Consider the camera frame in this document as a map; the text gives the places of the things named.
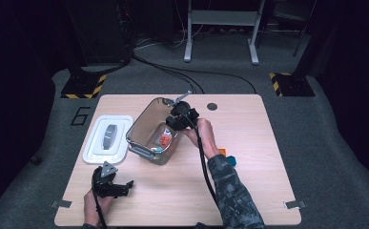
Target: table leg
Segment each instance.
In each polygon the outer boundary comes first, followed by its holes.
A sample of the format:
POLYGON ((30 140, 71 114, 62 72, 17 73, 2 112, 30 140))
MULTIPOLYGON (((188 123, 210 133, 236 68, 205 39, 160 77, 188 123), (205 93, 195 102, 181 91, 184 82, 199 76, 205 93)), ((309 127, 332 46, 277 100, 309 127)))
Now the table leg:
POLYGON ((185 47, 185 53, 184 53, 184 62, 190 62, 191 61, 191 52, 193 50, 193 21, 191 18, 191 0, 188 0, 188 22, 187 22, 187 45, 185 47))
POLYGON ((255 43, 256 43, 256 36, 258 34, 258 27, 259 27, 259 23, 260 23, 260 20, 261 20, 262 9, 264 7, 264 3, 265 3, 265 0, 261 0, 260 5, 258 7, 257 15, 256 15, 256 22, 255 22, 255 26, 253 28, 252 38, 247 39, 248 44, 249 44, 250 56, 252 57, 252 64, 253 65, 258 65, 258 57, 257 57, 255 43))

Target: black curtain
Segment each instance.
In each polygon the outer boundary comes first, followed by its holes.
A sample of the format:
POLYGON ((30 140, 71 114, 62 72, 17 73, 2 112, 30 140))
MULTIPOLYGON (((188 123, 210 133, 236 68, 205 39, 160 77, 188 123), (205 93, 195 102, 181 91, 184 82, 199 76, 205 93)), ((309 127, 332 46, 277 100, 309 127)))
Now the black curtain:
POLYGON ((333 43, 318 82, 339 132, 369 170, 369 1, 344 4, 333 43))
POLYGON ((42 144, 51 77, 81 56, 61 1, 0 0, 0 197, 42 144))

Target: gray carpet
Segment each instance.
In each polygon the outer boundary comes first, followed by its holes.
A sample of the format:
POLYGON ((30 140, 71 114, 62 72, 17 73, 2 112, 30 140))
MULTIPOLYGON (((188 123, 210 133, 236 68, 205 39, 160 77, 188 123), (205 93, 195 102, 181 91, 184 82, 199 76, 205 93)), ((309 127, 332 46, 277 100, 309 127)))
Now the gray carpet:
MULTIPOLYGON (((263 98, 295 196, 308 205, 300 210, 302 222, 295 228, 369 228, 369 172, 338 133, 332 108, 317 81, 308 76, 315 97, 277 97, 269 78, 270 72, 290 73, 295 69, 309 37, 305 37, 298 56, 292 57, 297 43, 294 37, 264 35, 257 50, 258 66, 251 64, 248 37, 226 34, 195 41, 191 63, 183 62, 185 44, 178 48, 153 45, 134 53, 161 65, 246 78, 263 98)), ((235 77, 185 74, 205 94, 254 93, 250 85, 235 77)), ((60 98, 68 78, 67 71, 53 76, 55 102, 45 140, 37 152, 43 162, 39 166, 26 164, 1 197, 0 228, 56 228, 56 209, 50 204, 63 196, 102 94, 183 94, 191 89, 187 82, 135 60, 108 74, 99 97, 94 99, 60 98), (90 107, 81 111, 89 115, 88 120, 82 126, 71 126, 79 107, 90 107)))

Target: wire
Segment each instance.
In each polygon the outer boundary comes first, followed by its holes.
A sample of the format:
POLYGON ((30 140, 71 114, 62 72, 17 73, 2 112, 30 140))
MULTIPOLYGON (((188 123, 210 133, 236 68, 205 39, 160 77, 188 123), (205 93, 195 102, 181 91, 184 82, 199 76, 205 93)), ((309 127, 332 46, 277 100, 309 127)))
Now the wire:
POLYGON ((191 82, 193 82, 202 91, 202 93, 205 94, 205 92, 202 89, 202 87, 196 81, 194 81, 192 78, 190 78, 188 75, 186 75, 184 73, 178 73, 178 72, 173 71, 172 69, 166 68, 165 66, 157 65, 155 63, 149 62, 149 61, 147 61, 147 60, 143 59, 142 57, 139 57, 139 56, 137 56, 135 54, 133 54, 133 59, 135 59, 135 60, 137 60, 137 61, 139 61, 141 63, 150 65, 150 66, 152 66, 152 67, 154 67, 156 69, 159 69, 159 70, 161 70, 161 71, 163 71, 165 73, 168 73, 168 74, 170 74, 170 75, 172 75, 174 77, 177 77, 177 78, 180 78, 180 79, 186 81, 187 83, 189 83, 191 85, 193 91, 196 93, 196 89, 193 86, 193 84, 191 83, 191 82))
MULTIPOLYGON (((138 57, 137 55, 133 55, 133 58, 140 58, 142 59, 143 61, 146 61, 144 60, 143 58, 141 57, 138 57)), ((180 69, 180 68, 173 68, 173 67, 168 67, 168 66, 164 66, 164 65, 159 65, 159 64, 155 64, 155 63, 151 63, 151 62, 148 62, 146 61, 146 64, 151 64, 153 67, 158 67, 158 68, 162 68, 162 69, 168 69, 168 70, 176 70, 176 71, 183 71, 183 72, 188 72, 188 73, 207 73, 207 74, 219 74, 219 75, 226 75, 226 76, 230 76, 230 77, 234 77, 234 78, 239 78, 241 80, 244 80, 247 84, 249 84, 252 88, 253 88, 253 91, 254 91, 254 94, 257 94, 257 91, 256 91, 256 88, 255 86, 250 82, 248 81, 247 79, 245 79, 244 77, 242 76, 238 76, 238 75, 234 75, 234 74, 229 74, 229 73, 214 73, 214 72, 204 72, 204 71, 195 71, 195 70, 186 70, 186 69, 180 69)))
POLYGON ((98 203, 98 192, 100 191, 99 189, 97 190, 97 192, 95 193, 94 192, 94 180, 93 180, 93 177, 92 177, 92 195, 94 196, 94 201, 95 201, 95 208, 97 209, 97 213, 98 213, 98 216, 100 217, 100 221, 101 221, 101 225, 103 229, 107 229, 107 224, 106 224, 106 221, 104 220, 104 215, 103 215, 103 212, 101 210, 101 206, 100 204, 98 203))
POLYGON ((164 45, 164 44, 166 44, 166 43, 164 43, 164 42, 152 43, 152 44, 143 45, 141 47, 135 48, 134 50, 137 51, 137 50, 141 50, 143 48, 147 48, 147 47, 150 47, 150 46, 153 46, 153 45, 164 45))
POLYGON ((138 40, 136 41, 136 46, 143 46, 143 45, 148 45, 150 43, 150 41, 152 41, 153 38, 143 38, 142 40, 138 40))
MULTIPOLYGON (((211 0, 208 3, 208 9, 207 10, 210 10, 210 9, 211 9, 211 0)), ((202 24, 201 27, 199 27, 198 31, 196 31, 194 33, 194 35, 191 36, 191 38, 195 37, 202 30, 203 27, 204 27, 204 24, 202 24)))
POLYGON ((183 30, 183 37, 182 37, 181 41, 178 43, 178 45, 176 45, 176 46, 170 46, 170 47, 172 47, 172 48, 177 48, 177 47, 179 47, 182 43, 184 43, 184 41, 186 41, 186 39, 185 39, 184 23, 183 23, 183 20, 182 20, 182 18, 181 18, 180 11, 178 10, 177 0, 175 0, 174 2, 175 2, 175 10, 177 11, 177 15, 178 15, 178 18, 179 18, 179 20, 180 20, 181 28, 182 28, 182 30, 183 30))
POLYGON ((179 113, 179 114, 183 115, 185 118, 187 118, 187 120, 191 124, 191 128, 195 130, 195 134, 196 134, 196 138, 197 138, 196 141, 198 143, 198 149, 199 149, 199 156, 200 156, 200 159, 201 159, 202 173, 204 175, 205 182, 207 183, 208 189, 211 193, 211 197, 214 199, 214 203, 217 206, 216 194, 214 192, 214 189, 212 188, 212 184, 211 184, 211 181, 209 180, 208 173, 207 173, 207 166, 206 166, 206 163, 205 163, 205 153, 204 153, 204 148, 202 147, 202 139, 201 139, 201 136, 199 135, 198 126, 196 124, 194 124, 191 121, 191 119, 189 117, 187 117, 185 114, 183 114, 183 113, 179 113))

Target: white lid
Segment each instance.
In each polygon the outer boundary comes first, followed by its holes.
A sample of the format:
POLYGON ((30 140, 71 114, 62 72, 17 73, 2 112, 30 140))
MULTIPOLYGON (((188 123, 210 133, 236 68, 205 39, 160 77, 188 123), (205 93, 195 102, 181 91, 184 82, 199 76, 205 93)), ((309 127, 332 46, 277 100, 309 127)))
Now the white lid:
POLYGON ((83 152, 84 161, 89 164, 103 164, 104 161, 111 164, 121 163, 128 152, 128 141, 125 135, 132 125, 133 118, 129 115, 98 117, 83 152))

